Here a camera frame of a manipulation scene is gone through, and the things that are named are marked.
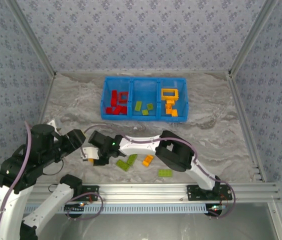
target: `green lego brick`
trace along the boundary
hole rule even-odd
[[[126,162],[122,161],[121,159],[119,159],[117,162],[116,162],[116,165],[121,168],[123,171],[127,172],[130,168],[130,165],[127,164]]]
[[[149,111],[153,110],[153,104],[152,104],[152,103],[148,103],[148,104],[146,105],[146,108],[147,108]]]
[[[148,109],[144,109],[144,110],[142,110],[142,115],[144,115],[144,116],[149,115],[149,111],[148,111]]]
[[[142,106],[142,101],[136,101],[134,111],[140,112]]]
[[[132,166],[135,163],[137,157],[138,157],[137,154],[130,155],[126,163]]]
[[[161,178],[171,178],[173,172],[171,169],[159,169],[157,175]]]

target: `orange lego brick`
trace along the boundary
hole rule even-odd
[[[178,116],[178,111],[176,109],[172,109],[172,117],[177,117]]]
[[[171,104],[165,105],[165,114],[171,114],[172,113],[172,106]]]
[[[145,157],[145,159],[143,160],[142,164],[145,167],[149,167],[149,165],[150,165],[150,163],[152,162],[153,159],[154,159],[154,156],[148,155],[148,156]]]
[[[173,99],[167,99],[166,104],[171,104],[172,106],[174,106],[176,102]]]

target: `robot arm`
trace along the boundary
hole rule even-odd
[[[43,169],[80,148],[86,137],[81,130],[72,130],[65,135],[55,132],[47,124],[34,125],[31,129],[32,145],[26,168],[7,199],[0,222],[0,240],[37,240],[42,228],[71,198],[82,193],[82,181],[66,175],[52,194],[34,213],[24,218],[25,206],[37,178]],[[26,145],[20,146],[0,169],[0,208],[3,198],[16,179],[25,156]]]
[[[174,138],[182,140],[182,138],[174,133],[165,130],[161,135],[157,136],[127,136],[127,138],[129,140],[121,135],[116,135],[114,138],[111,138],[94,131],[88,142],[95,147],[84,147],[83,153],[85,156],[81,153],[81,157],[84,160],[94,159],[94,166],[104,166],[109,164],[110,157],[128,156],[132,154],[156,155],[170,169],[178,172],[186,172],[189,174],[202,190],[216,191],[218,189],[220,183],[206,176],[200,168],[202,168],[214,179],[218,177],[210,173],[199,162],[199,160],[194,162],[195,153],[189,146],[176,140],[157,140],[161,138]]]

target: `enclosure wall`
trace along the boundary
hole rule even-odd
[[[38,122],[49,77],[4,0],[0,0],[0,166]]]
[[[228,70],[264,0],[17,0],[55,71]]]
[[[267,180],[282,194],[282,1],[235,79]]]

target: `metal extrusion frame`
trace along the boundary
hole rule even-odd
[[[253,47],[254,43],[256,42],[260,32],[264,28],[265,24],[268,21],[273,9],[277,5],[278,0],[265,0],[264,4],[262,5],[259,14],[257,15],[254,23],[247,34],[244,43],[242,44],[239,52],[237,53],[232,66],[230,68],[231,77],[235,77],[238,73],[241,65],[244,63],[245,59],[248,56],[251,48]]]
[[[259,174],[261,175],[262,181],[266,182],[267,181],[266,173],[263,168],[261,158],[259,156],[256,142],[253,138],[253,134],[252,134],[250,124],[249,124],[249,121],[248,121],[248,118],[245,112],[244,105],[242,103],[242,100],[239,94],[239,90],[238,90],[236,81],[233,80],[233,78],[229,76],[227,77],[227,80],[228,80],[229,87],[230,87],[230,90],[233,96],[234,105],[237,111],[237,115],[238,115],[238,119],[239,119],[240,126],[242,129],[247,151],[249,153],[249,156],[252,162],[258,166]]]
[[[25,34],[27,40],[29,41],[30,45],[33,48],[33,51],[36,53],[37,57],[41,61],[44,69],[46,70],[47,74],[50,78],[55,75],[55,71],[45,53],[42,46],[39,43],[35,33],[33,32],[32,28],[30,27],[26,16],[22,12],[19,4],[16,0],[5,0],[7,6],[10,8],[15,20],[21,27],[23,33]]]
[[[89,183],[98,185],[99,194],[106,204],[189,204],[215,203],[217,201],[188,201],[189,183]],[[230,183],[237,203],[279,202],[280,194],[276,183]],[[28,204],[41,204],[51,194],[49,183],[37,183]]]

